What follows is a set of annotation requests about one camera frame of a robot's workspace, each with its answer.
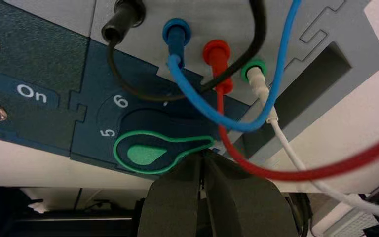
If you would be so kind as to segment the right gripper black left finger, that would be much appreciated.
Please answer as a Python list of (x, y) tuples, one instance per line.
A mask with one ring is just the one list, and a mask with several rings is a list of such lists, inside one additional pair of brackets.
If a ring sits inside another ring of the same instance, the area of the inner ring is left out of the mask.
[(201, 154), (191, 154), (151, 184), (137, 236), (196, 236), (202, 162)]

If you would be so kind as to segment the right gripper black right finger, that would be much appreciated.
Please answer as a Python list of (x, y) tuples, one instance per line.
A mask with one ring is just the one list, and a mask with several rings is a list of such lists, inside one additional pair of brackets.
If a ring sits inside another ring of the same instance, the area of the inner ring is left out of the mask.
[(204, 152), (205, 191), (215, 237), (296, 237), (292, 211), (269, 180)]

